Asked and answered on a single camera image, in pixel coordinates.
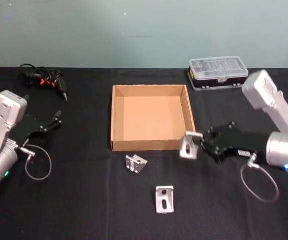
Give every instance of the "black table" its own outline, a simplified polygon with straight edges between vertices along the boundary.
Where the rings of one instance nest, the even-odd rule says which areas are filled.
[[[195,126],[236,121],[246,131],[277,128],[255,111],[241,89],[194,92],[182,69],[62,69],[68,102],[51,90],[26,90],[15,68],[0,68],[0,91],[29,94],[27,113],[47,121],[58,109],[63,125],[39,144],[52,157],[48,180],[34,182],[21,156],[0,184],[0,239],[288,239],[288,174],[268,169],[280,189],[272,204],[261,203],[239,176],[245,160],[217,165],[206,154],[194,162],[176,151],[137,152],[149,161],[136,175],[125,168],[125,153],[109,146],[112,85],[187,84]],[[288,101],[288,69],[269,69]],[[263,197],[274,187],[262,173],[247,171],[246,181]],[[156,186],[174,186],[174,214],[155,213]]]

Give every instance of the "cardboard box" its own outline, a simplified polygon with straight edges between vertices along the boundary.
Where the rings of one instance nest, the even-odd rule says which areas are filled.
[[[195,131],[185,85],[113,86],[112,151],[178,150],[185,131]]]

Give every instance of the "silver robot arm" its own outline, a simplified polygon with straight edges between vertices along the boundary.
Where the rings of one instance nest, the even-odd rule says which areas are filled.
[[[271,166],[288,170],[288,104],[265,70],[248,77],[242,91],[254,109],[266,112],[280,132],[273,132],[266,146],[266,160]]]
[[[28,154],[29,158],[35,155],[8,139],[10,131],[23,118],[26,106],[25,99],[7,90],[0,92],[0,181],[17,161],[17,150]]]

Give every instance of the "silver metal bracket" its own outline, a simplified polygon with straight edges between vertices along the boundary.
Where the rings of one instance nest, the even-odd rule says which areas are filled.
[[[147,161],[138,157],[137,155],[133,155],[132,157],[126,155],[126,168],[132,172],[140,173],[140,171],[146,166]]]
[[[156,187],[156,212],[158,214],[171,214],[174,212],[173,186]]]
[[[199,146],[193,141],[193,137],[203,139],[203,134],[199,132],[187,131],[181,140],[179,156],[183,159],[197,159]]]

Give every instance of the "green wall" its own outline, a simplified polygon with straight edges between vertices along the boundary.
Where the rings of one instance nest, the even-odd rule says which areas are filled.
[[[285,0],[0,0],[0,67],[288,68]]]

